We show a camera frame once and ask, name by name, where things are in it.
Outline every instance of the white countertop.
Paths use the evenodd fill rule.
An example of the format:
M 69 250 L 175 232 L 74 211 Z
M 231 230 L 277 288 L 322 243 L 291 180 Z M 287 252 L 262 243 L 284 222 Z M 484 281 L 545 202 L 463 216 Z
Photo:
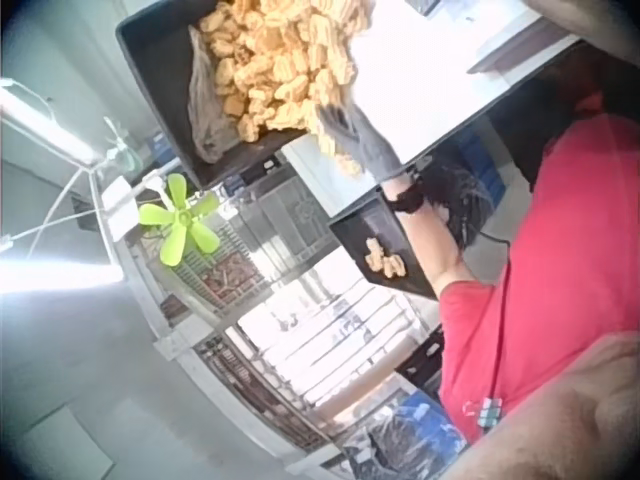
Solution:
M 508 42 L 523 43 L 518 35 L 540 19 L 521 0 L 442 0 L 428 17 L 404 0 L 377 0 L 371 28 L 351 42 L 353 99 L 408 163 L 577 40 L 561 32 L 506 69 L 468 73 Z M 312 137 L 282 152 L 330 216 L 374 186 L 368 175 L 338 181 Z

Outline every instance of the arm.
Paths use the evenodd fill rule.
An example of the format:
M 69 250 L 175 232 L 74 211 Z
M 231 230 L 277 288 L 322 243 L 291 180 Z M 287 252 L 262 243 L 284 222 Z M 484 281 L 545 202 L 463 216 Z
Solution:
M 393 147 L 358 107 L 353 104 L 344 108 L 322 107 L 318 110 L 318 119 L 324 131 L 371 172 L 389 200 L 396 200 L 411 186 L 411 179 L 404 173 L 404 166 Z M 430 205 L 425 203 L 417 212 L 400 214 L 399 218 L 438 298 L 450 283 L 473 280 L 449 229 Z
M 524 0 L 597 48 L 640 67 L 640 31 L 613 0 Z
M 410 185 L 411 179 L 403 174 L 382 182 L 381 186 L 385 196 L 393 201 Z M 398 218 L 438 298 L 445 287 L 453 282 L 475 280 L 449 229 L 431 205 L 425 202 L 417 212 L 400 214 Z
M 443 480 L 617 478 L 640 442 L 639 346 L 637 332 L 603 337 L 465 452 Z

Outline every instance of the plastic bag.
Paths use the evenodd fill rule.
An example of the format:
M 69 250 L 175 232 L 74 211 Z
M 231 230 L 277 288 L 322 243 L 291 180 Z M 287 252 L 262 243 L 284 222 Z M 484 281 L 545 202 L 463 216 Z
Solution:
M 216 163 L 223 153 L 240 143 L 233 121 L 223 112 L 215 92 L 215 68 L 198 30 L 189 27 L 193 47 L 193 70 L 189 84 L 189 121 L 198 155 Z
M 343 444 L 356 480 L 430 480 L 455 461 L 467 443 L 441 407 L 423 392 Z

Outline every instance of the red shirt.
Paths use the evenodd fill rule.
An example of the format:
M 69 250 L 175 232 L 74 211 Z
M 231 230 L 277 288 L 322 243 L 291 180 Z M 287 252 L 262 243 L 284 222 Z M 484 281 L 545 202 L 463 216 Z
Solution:
M 577 122 L 545 158 L 511 248 L 496 391 L 505 412 L 602 335 L 638 330 L 639 203 L 640 127 L 627 120 Z M 440 395 L 471 442 L 496 361 L 503 278 L 456 282 L 440 298 Z

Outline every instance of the green fan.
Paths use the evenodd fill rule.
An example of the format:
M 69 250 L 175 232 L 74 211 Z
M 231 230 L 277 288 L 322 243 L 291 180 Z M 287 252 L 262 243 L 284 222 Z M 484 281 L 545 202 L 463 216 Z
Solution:
M 187 242 L 187 232 L 204 253 L 213 253 L 220 246 L 218 236 L 200 223 L 199 218 L 210 214 L 220 202 L 218 197 L 207 193 L 194 206 L 187 205 L 187 181 L 182 175 L 172 173 L 167 178 L 173 211 L 158 205 L 147 203 L 140 206 L 140 224 L 165 226 L 171 225 L 171 233 L 160 250 L 160 261 L 170 267 L 175 267 L 182 260 L 184 246 Z

